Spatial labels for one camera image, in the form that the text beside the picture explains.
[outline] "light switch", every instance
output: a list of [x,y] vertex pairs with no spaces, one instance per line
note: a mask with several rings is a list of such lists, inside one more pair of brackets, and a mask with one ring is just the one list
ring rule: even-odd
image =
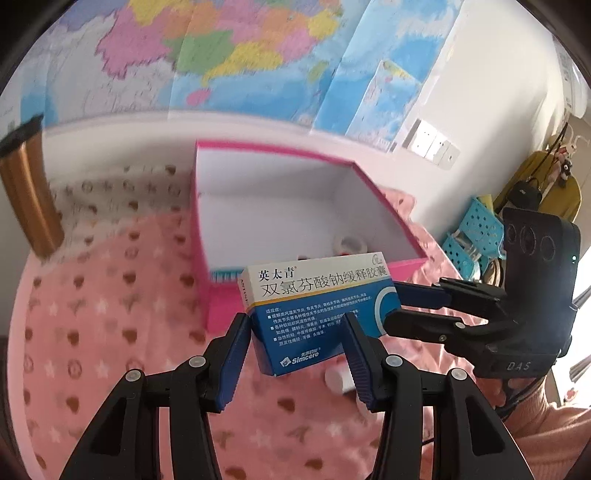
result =
[[460,155],[460,150],[425,120],[417,120],[403,146],[443,170],[450,170]]
[[420,123],[409,143],[408,149],[419,155],[419,157],[425,157],[431,148],[431,145],[433,145],[437,133],[438,132],[435,127],[429,125],[424,120],[420,120]]
[[427,160],[431,160],[435,165],[437,165],[449,145],[451,145],[451,143],[448,142],[447,137],[438,133],[435,136],[435,140],[433,141],[431,148],[429,148],[429,151],[425,155],[425,158]]

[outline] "white wall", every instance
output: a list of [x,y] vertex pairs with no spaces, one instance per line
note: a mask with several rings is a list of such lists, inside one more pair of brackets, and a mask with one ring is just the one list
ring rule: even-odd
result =
[[458,161],[444,171],[399,148],[395,161],[364,163],[376,181],[417,197],[413,217],[436,238],[471,195],[504,187],[558,128],[564,109],[552,37],[537,20],[515,0],[466,0],[462,8],[453,55],[439,59],[439,80],[430,95],[423,90],[427,102],[419,99],[403,128],[426,120],[458,146]]
[[[582,135],[591,140],[591,127],[584,120],[571,117],[569,124],[573,127],[574,136]],[[570,138],[569,129],[566,138]],[[581,230],[581,257],[591,246],[591,145],[587,145],[583,139],[577,143],[577,153],[573,157],[573,176],[581,187],[581,208],[576,220],[576,225]]]
[[[578,271],[577,280],[574,283],[573,298],[581,295],[591,285],[591,254],[582,255]],[[569,352],[562,358],[556,360],[555,366],[552,367],[554,372],[554,379],[560,398],[564,395],[573,383],[570,381],[569,373],[570,367],[580,362],[582,359],[591,354],[591,346],[589,345],[589,338],[591,337],[591,300],[587,301],[577,313],[574,320],[573,342],[570,345]],[[577,387],[581,390],[581,394],[577,395],[576,404],[579,406],[588,407],[591,405],[591,378],[587,374],[577,382]]]

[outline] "medicine box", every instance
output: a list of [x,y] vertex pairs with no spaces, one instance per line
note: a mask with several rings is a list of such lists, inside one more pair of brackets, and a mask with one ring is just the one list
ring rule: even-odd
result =
[[345,313],[354,312],[365,334],[377,338],[385,316],[400,308],[380,252],[247,267],[238,284],[267,375],[343,353],[339,324]]

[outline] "tape roll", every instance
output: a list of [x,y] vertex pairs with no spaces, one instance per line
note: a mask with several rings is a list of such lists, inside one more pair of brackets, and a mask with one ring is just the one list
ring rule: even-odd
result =
[[328,367],[324,372],[324,383],[335,395],[344,395],[355,390],[355,382],[347,362],[341,362]]
[[333,252],[337,257],[341,255],[366,254],[368,252],[368,244],[358,236],[337,235],[333,243]]

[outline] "pink blanket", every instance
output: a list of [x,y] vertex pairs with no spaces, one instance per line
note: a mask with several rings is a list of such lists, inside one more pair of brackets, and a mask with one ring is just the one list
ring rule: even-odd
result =
[[[432,237],[408,220],[414,199],[400,192],[385,194],[429,256],[411,281],[457,278]],[[143,218],[53,271],[30,276],[24,339],[19,340],[25,342],[24,370],[15,361],[9,367],[12,378],[24,377],[22,404],[12,402],[12,408],[34,480],[59,478],[90,419],[126,370],[153,374],[204,351],[210,338],[194,293],[190,252],[188,214],[176,212]],[[474,324],[469,316],[463,318]],[[395,338],[385,338],[384,344],[422,369],[447,372],[459,366],[471,371],[466,361],[437,345]],[[367,476],[381,425],[365,419],[349,397],[335,397],[326,388],[324,370],[337,361],[273,378],[259,372],[249,351],[234,400],[223,414],[210,416],[224,478]],[[432,419],[426,416],[425,438],[432,434]],[[171,479],[165,410],[160,437],[161,469]]]

